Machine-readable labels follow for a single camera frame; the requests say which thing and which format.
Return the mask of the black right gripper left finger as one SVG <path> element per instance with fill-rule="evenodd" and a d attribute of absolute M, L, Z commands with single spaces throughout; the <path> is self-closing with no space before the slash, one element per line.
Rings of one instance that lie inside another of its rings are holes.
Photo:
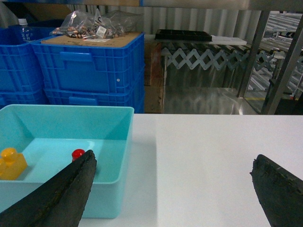
<path fill-rule="evenodd" d="M 97 160 L 92 150 L 0 214 L 2 227 L 77 227 L 82 218 Z"/>

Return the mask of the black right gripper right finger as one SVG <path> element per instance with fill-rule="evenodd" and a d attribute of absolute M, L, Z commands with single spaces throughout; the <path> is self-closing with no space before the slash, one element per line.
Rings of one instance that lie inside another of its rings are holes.
<path fill-rule="evenodd" d="M 303 225 L 303 181 L 259 154 L 250 172 L 258 201 L 272 227 Z"/>

